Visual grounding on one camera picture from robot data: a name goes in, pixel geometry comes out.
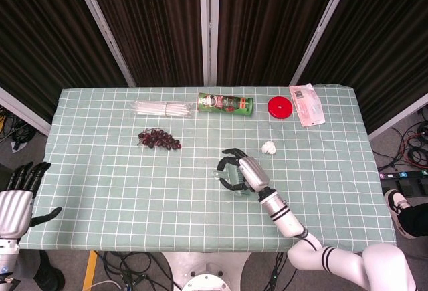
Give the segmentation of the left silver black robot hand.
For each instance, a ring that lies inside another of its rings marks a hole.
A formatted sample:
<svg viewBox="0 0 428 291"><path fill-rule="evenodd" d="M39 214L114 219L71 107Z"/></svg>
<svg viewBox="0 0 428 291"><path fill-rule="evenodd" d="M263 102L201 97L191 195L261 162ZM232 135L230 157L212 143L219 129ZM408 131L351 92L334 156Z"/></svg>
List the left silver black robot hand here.
<svg viewBox="0 0 428 291"><path fill-rule="evenodd" d="M53 220L62 211L56 207L46 215L33 216L33 206L41 181L51 167L48 162L32 162L16 168L1 191L1 239L19 241L29 228Z"/></svg>

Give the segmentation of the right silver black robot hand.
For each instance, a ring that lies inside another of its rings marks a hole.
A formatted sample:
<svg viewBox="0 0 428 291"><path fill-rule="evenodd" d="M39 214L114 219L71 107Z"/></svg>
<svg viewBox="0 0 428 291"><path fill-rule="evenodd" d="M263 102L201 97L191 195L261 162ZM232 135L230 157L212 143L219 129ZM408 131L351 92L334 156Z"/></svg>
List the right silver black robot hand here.
<svg viewBox="0 0 428 291"><path fill-rule="evenodd" d="M257 160L241 149L231 148L222 151L226 154L216 168L216 176L224 188L246 194L247 191L260 192L269 184L269 177Z"/></svg>

